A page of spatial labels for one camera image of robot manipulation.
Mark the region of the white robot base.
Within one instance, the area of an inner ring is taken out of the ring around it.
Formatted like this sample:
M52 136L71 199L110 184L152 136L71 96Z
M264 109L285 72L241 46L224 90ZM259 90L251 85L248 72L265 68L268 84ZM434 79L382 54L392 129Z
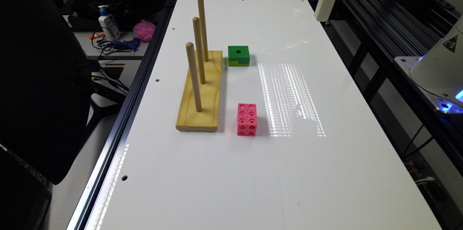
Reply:
M462 114L462 19L425 55L398 56L394 61L436 111Z

